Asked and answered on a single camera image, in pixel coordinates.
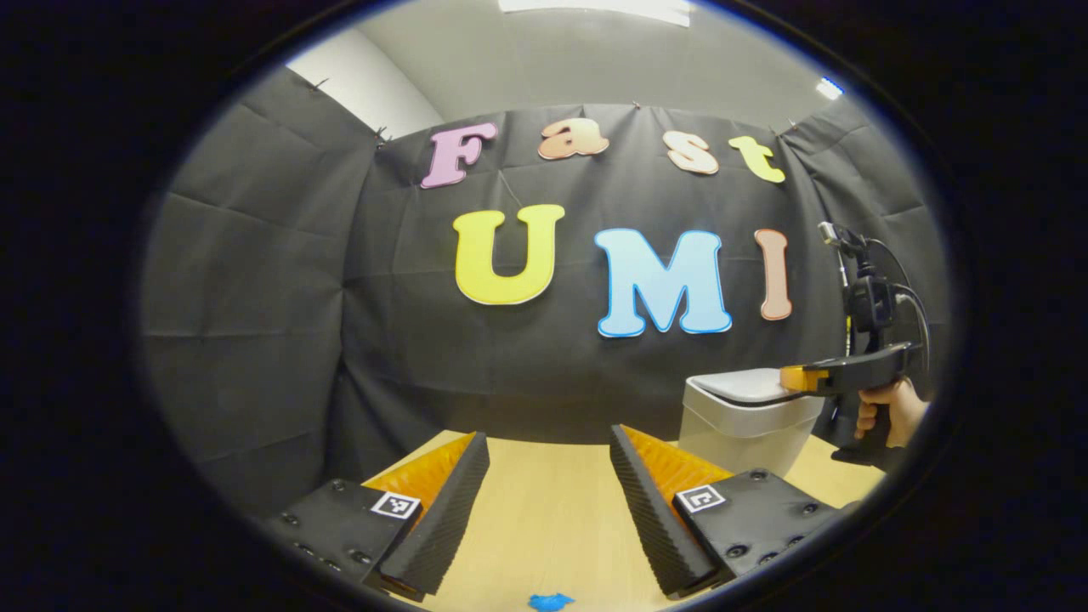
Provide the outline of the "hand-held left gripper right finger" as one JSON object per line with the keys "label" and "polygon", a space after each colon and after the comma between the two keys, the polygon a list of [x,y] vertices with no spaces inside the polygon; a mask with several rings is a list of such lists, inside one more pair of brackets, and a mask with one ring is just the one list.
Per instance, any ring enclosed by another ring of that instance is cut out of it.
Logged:
{"label": "hand-held left gripper right finger", "polygon": [[621,423],[610,429],[609,456],[669,598],[738,580],[843,515],[765,468],[730,473]]}

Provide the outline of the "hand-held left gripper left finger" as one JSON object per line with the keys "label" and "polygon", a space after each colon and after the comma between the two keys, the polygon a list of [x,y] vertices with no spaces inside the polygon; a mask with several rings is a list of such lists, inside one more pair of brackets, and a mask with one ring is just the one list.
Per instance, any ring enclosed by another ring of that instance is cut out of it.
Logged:
{"label": "hand-held left gripper left finger", "polygon": [[460,434],[368,484],[319,485],[262,527],[338,587],[420,602],[452,568],[489,467],[486,434]]}

